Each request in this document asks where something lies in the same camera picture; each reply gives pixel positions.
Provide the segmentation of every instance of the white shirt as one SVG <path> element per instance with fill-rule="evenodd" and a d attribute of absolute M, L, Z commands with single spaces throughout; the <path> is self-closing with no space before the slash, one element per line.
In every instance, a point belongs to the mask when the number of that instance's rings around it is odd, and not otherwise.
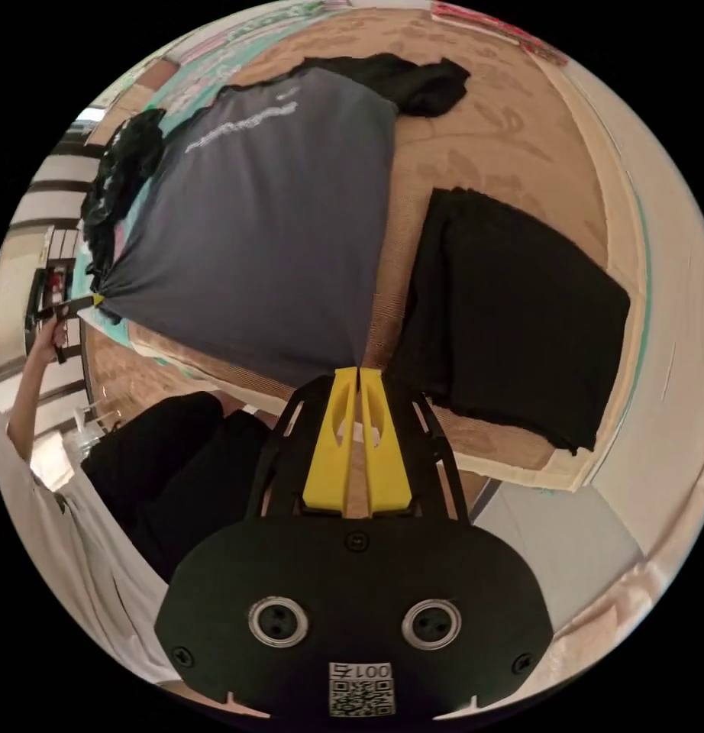
<path fill-rule="evenodd" d="M 31 561 L 82 629 L 150 683 L 179 680 L 153 624 L 167 585 L 139 554 L 79 468 L 58 495 L 42 486 L 0 414 L 0 489 Z"/>

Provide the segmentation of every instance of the human hand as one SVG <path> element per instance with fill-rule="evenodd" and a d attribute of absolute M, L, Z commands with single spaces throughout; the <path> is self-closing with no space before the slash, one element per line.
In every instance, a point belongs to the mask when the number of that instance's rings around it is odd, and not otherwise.
<path fill-rule="evenodd" d="M 57 356 L 55 347 L 64 346 L 66 340 L 67 321 L 57 321 L 57 317 L 53 315 L 48 321 L 45 321 L 34 339 L 29 359 L 45 367 Z"/>

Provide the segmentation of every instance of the black clothing pile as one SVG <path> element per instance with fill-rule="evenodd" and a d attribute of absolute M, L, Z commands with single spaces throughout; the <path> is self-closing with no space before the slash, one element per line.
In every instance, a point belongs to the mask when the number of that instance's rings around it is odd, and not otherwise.
<path fill-rule="evenodd" d="M 388 373 L 457 415 L 593 450 L 630 302 L 562 234 L 464 189 L 435 189 Z"/>
<path fill-rule="evenodd" d="M 118 127 L 82 201 L 82 236 L 92 254 L 87 273 L 93 275 L 93 292 L 100 292 L 102 280 L 113 265 L 115 225 L 128 213 L 161 162 L 164 146 L 159 123 L 165 114 L 163 109 L 147 109 Z"/>

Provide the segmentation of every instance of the qr code label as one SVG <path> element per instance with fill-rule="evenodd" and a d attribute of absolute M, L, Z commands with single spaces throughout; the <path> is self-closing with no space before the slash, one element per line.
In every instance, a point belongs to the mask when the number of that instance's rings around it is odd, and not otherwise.
<path fill-rule="evenodd" d="M 329 665 L 329 715 L 372 718 L 394 715 L 395 684 L 389 664 Z"/>

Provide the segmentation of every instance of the person's leg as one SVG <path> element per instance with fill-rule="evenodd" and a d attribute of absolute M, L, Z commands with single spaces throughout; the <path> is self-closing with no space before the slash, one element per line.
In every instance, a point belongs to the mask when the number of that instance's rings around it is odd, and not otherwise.
<path fill-rule="evenodd" d="M 137 507 L 161 494 L 212 439 L 224 408 L 210 392 L 169 397 L 95 445 L 82 470 L 119 524 L 130 527 Z"/>
<path fill-rule="evenodd" d="M 129 536 L 165 581 L 194 547 L 244 518 L 269 434 L 254 416 L 233 413 L 161 495 L 139 508 Z"/>

